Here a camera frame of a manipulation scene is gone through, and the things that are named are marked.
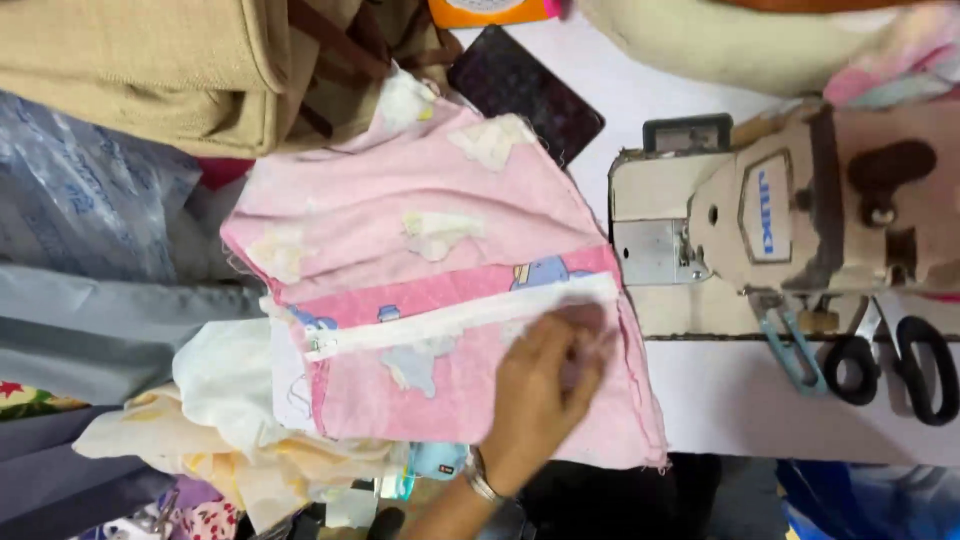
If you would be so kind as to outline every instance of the table surface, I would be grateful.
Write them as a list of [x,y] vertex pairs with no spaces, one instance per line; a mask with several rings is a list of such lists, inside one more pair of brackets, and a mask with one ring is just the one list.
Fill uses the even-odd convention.
[[[780,102],[632,61],[576,12],[507,30],[607,120],[567,168],[604,230],[607,173],[621,148],[642,146],[645,121],[727,112],[741,122]],[[464,46],[479,33],[455,31]],[[898,415],[886,384],[871,405],[853,407],[801,397],[763,342],[648,342],[646,349],[671,451],[960,466],[951,451],[960,448],[960,422],[930,428]]]

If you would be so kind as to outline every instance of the wristwatch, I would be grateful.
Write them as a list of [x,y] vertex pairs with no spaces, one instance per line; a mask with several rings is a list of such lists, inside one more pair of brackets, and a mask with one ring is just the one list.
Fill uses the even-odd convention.
[[467,467],[464,469],[467,483],[473,488],[473,491],[480,497],[496,505],[502,504],[506,499],[498,495],[487,483],[487,470],[483,466],[483,456],[480,455],[480,449],[475,446],[470,447],[470,453],[467,455]]

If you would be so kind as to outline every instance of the human hand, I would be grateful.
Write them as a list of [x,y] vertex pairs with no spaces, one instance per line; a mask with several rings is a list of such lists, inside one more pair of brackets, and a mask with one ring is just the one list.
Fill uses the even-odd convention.
[[[612,355],[613,336],[598,332],[603,319],[598,305],[547,313],[504,356],[493,427],[480,444],[487,483],[497,494],[512,497],[587,415]],[[567,390],[561,371],[571,359],[580,373]]]

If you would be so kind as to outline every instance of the blue plastic bag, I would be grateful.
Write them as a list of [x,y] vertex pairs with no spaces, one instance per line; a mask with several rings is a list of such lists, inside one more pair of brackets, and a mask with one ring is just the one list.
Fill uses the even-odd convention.
[[0,93],[0,257],[95,279],[176,283],[166,224],[200,176],[175,148]]

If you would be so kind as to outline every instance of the pink printed fabric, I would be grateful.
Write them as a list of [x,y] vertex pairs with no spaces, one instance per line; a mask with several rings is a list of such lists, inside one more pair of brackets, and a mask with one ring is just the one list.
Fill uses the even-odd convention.
[[[221,229],[276,304],[296,315],[292,335],[302,352],[304,325],[378,324],[599,272],[619,282],[609,243],[573,182],[517,119],[485,121],[442,99],[424,116],[400,136],[374,136],[359,154],[259,160]],[[444,236],[449,251],[427,257],[411,248],[411,212],[481,226]],[[636,317],[622,294],[606,309],[611,328],[620,329],[616,357],[587,419],[556,457],[662,466],[663,425]],[[382,362],[386,351],[310,363],[318,430],[476,442],[492,420],[496,366],[523,322],[467,329],[434,359],[430,397],[400,388]]]

